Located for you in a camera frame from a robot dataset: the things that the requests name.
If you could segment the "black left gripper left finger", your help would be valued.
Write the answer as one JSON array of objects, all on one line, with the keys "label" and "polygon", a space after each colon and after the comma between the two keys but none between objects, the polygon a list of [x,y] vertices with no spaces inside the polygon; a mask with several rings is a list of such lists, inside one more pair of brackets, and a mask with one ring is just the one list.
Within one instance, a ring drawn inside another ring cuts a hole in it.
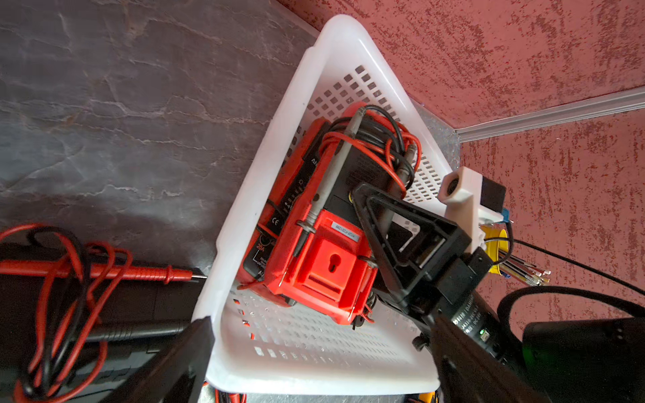
[{"label": "black left gripper left finger", "polygon": [[170,345],[102,400],[198,401],[214,343],[213,322],[210,317],[192,322]]}]

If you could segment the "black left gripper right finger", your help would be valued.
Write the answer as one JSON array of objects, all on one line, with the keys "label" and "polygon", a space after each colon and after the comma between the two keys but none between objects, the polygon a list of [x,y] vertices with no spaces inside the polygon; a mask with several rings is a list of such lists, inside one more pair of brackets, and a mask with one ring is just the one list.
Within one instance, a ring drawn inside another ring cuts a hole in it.
[{"label": "black left gripper right finger", "polygon": [[446,402],[547,402],[445,317],[432,328],[432,356]]}]

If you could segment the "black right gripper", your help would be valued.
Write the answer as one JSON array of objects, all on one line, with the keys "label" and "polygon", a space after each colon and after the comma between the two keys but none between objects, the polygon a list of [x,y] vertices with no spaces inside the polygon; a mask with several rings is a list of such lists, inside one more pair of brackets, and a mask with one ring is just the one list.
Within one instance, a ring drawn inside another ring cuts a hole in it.
[{"label": "black right gripper", "polygon": [[475,291],[492,260],[481,249],[459,254],[459,226],[367,183],[351,192],[359,226],[379,271],[373,292],[412,321],[428,346],[438,318],[452,322],[502,363],[514,361],[514,344],[497,314]]}]

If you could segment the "bright red multimeter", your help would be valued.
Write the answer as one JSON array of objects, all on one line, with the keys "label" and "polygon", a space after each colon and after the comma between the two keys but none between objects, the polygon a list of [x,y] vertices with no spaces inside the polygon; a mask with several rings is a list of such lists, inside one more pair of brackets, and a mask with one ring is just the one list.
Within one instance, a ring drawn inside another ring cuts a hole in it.
[{"label": "bright red multimeter", "polygon": [[360,327],[374,307],[378,269],[351,192],[367,183],[403,199],[422,150],[384,107],[356,102],[330,122],[316,169],[292,205],[260,284],[339,325]]}]

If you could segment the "red dark multimeter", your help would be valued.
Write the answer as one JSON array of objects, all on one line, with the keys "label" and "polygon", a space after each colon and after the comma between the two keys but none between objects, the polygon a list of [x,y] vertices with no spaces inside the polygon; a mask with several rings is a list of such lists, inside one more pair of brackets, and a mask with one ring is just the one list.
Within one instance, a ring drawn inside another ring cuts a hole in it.
[{"label": "red dark multimeter", "polygon": [[287,152],[236,275],[240,285],[252,285],[252,292],[279,307],[292,307],[296,302],[284,295],[272,294],[260,282],[265,279],[266,264],[292,205],[303,193],[316,169],[322,133],[330,126],[331,122],[325,118],[315,119],[303,132],[300,141]]}]

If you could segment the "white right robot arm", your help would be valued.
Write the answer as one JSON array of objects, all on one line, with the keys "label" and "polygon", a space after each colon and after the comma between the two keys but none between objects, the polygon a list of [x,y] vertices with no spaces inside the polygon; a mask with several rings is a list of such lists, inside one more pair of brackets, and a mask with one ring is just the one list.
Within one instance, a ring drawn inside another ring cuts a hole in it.
[{"label": "white right robot arm", "polygon": [[[475,288],[492,265],[457,223],[369,184],[352,193],[376,260],[376,295],[411,320],[416,350],[433,356],[448,402],[641,402],[644,309],[562,286],[506,296],[491,310]],[[623,312],[618,319],[534,322],[517,338],[515,302],[538,294],[583,297]]]}]

